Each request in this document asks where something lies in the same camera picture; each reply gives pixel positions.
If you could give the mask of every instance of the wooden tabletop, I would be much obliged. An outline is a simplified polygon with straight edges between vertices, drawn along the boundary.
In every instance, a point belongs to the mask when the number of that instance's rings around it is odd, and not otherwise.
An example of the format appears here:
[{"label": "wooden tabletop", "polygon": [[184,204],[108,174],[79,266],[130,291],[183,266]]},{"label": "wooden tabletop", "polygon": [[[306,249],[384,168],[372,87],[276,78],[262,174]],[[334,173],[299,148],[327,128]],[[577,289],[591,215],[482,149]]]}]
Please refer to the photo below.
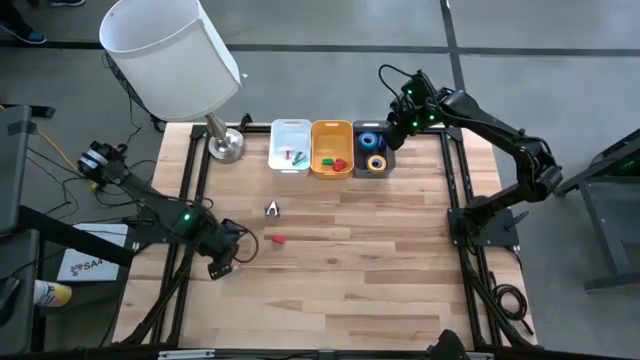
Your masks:
[{"label": "wooden tabletop", "polygon": [[[153,181],[167,195],[180,190],[191,126],[167,125]],[[464,137],[475,194],[500,190],[491,145],[470,132]],[[196,255],[180,346],[424,350],[451,329],[472,348],[460,263],[448,235],[439,137],[408,139],[384,180],[275,177],[267,165],[269,135],[245,138],[241,161],[211,162],[205,196],[215,201],[218,219],[233,219],[258,236],[259,254],[218,281],[207,274],[208,259]],[[453,162],[459,175],[457,157]],[[276,223],[264,217],[273,200],[281,211]],[[270,235],[288,239],[279,245]],[[240,247],[239,257],[254,250],[249,239]],[[166,252],[153,245],[134,260],[114,341],[131,333],[157,298]],[[524,292],[513,255],[502,248],[486,253],[498,282]],[[489,339],[484,306],[479,310]],[[171,318],[169,310],[166,332]]]}]

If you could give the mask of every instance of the gray bin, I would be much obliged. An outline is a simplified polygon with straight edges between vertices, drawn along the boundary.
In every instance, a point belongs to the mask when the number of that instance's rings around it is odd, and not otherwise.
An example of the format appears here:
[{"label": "gray bin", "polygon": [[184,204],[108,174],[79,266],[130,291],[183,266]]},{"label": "gray bin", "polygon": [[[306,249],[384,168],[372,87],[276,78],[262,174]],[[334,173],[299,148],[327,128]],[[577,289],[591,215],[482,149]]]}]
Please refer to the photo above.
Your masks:
[{"label": "gray bin", "polygon": [[[374,151],[366,151],[360,148],[360,142],[358,138],[363,132],[372,132],[378,136],[382,136],[382,133],[387,128],[388,123],[386,121],[366,121],[358,120],[353,123],[353,155],[354,155],[354,176],[357,178],[365,179],[384,179],[389,177],[389,174],[396,167],[396,155],[393,150],[388,146],[384,150],[375,149]],[[380,155],[387,161],[387,169],[374,173],[367,169],[367,159],[371,155]]]}]

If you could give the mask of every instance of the orange bin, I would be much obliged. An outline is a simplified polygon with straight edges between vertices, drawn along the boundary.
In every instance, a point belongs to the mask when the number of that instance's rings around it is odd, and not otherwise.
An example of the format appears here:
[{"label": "orange bin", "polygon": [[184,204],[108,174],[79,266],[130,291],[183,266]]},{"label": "orange bin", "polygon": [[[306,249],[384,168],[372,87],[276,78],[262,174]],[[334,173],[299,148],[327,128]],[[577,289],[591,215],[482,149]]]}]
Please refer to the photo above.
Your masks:
[{"label": "orange bin", "polygon": [[[347,168],[333,171],[322,159],[338,158]],[[353,126],[344,120],[319,120],[311,126],[311,170],[319,179],[346,179],[353,170]]]}]

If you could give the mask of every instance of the concrete floor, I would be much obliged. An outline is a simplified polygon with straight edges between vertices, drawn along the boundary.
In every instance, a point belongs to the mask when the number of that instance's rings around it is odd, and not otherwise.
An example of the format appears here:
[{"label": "concrete floor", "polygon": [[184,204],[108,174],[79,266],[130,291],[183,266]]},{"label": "concrete floor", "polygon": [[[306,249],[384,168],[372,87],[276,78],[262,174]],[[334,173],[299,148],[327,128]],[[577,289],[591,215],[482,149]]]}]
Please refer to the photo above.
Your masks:
[{"label": "concrete floor", "polygon": [[[437,0],[201,1],[228,44],[448,44]],[[50,40],[97,41],[100,21],[114,2],[87,0],[74,9],[24,6],[23,14]],[[449,0],[449,4],[458,46],[640,48],[636,21],[640,3],[633,0]],[[261,121],[383,118],[391,99],[377,80],[377,68],[383,63],[407,71],[422,68],[437,85],[454,86],[448,54],[281,50],[233,52],[248,77],[222,109],[225,119],[238,120],[245,112]],[[463,55],[460,63],[466,88],[481,106],[513,127],[545,138],[569,178],[600,150],[638,127],[637,54]],[[39,121],[39,126],[74,158],[92,140],[126,141],[133,130],[127,96],[103,67],[101,55],[97,50],[0,48],[0,100],[56,107],[55,118]],[[389,78],[392,86],[402,80],[391,74]],[[161,135],[135,105],[134,121],[144,128],[132,140],[130,162],[155,159]],[[40,138],[33,137],[31,146],[55,157]],[[503,185],[513,183],[513,161],[500,151],[496,159]],[[43,165],[60,179],[68,175]],[[141,167],[139,173],[148,176],[152,170]],[[27,168],[25,186],[31,192],[24,194],[23,202],[36,209],[45,211],[62,199],[60,186],[38,169]],[[70,188],[81,207],[65,219],[70,223],[135,212],[131,207],[103,208],[82,182]],[[587,295],[582,289],[584,282],[607,275],[607,268],[579,194],[517,206],[525,209],[531,214],[518,231],[540,343],[553,350],[639,358],[640,292],[627,288]],[[49,347],[97,345],[114,308],[115,303],[105,302],[59,316],[50,322],[49,332],[55,334],[49,336]],[[87,316],[94,319],[90,325],[75,321]]]}]

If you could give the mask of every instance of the blue tape roll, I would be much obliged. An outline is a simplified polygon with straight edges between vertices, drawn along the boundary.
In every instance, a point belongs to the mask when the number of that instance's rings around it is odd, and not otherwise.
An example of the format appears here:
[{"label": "blue tape roll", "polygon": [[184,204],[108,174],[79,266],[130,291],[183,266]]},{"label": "blue tape roll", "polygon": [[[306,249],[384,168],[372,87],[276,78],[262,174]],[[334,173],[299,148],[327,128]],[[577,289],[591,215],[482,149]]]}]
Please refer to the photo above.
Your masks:
[{"label": "blue tape roll", "polygon": [[378,137],[376,134],[366,131],[360,134],[358,138],[358,143],[360,143],[360,148],[366,151],[372,151],[378,146]]}]

